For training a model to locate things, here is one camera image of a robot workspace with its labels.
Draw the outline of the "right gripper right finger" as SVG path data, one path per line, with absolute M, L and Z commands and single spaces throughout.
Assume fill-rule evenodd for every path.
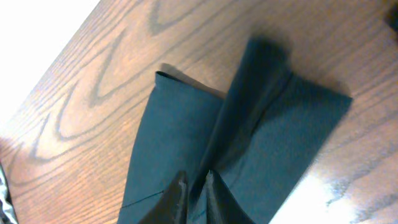
M 254 224 L 215 170 L 208 172 L 205 189 L 207 224 Z

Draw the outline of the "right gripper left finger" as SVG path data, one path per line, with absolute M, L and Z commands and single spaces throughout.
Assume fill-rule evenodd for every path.
M 178 171 L 160 200 L 139 221 L 139 224 L 186 224 L 187 211 L 187 173 Z

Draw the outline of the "black shorts red waistband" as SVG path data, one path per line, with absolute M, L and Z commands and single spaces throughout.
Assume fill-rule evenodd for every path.
M 118 222 L 139 223 L 185 171 L 186 223 L 206 223 L 210 170 L 254 223 L 270 222 L 351 102 L 297 76 L 285 47 L 265 37 L 248 41 L 224 97 L 156 72 Z

